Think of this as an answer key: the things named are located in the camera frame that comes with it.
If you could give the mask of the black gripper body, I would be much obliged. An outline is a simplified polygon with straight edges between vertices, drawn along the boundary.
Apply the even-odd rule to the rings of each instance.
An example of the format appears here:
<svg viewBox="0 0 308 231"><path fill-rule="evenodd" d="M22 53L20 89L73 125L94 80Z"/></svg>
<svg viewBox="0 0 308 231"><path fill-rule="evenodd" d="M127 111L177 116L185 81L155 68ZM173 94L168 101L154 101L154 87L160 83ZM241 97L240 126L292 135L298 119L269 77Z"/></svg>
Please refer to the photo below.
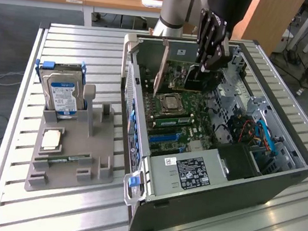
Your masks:
<svg viewBox="0 0 308 231"><path fill-rule="evenodd" d="M245 16L252 0L209 0L209 10L222 28L222 35L231 38L233 29Z"/></svg>

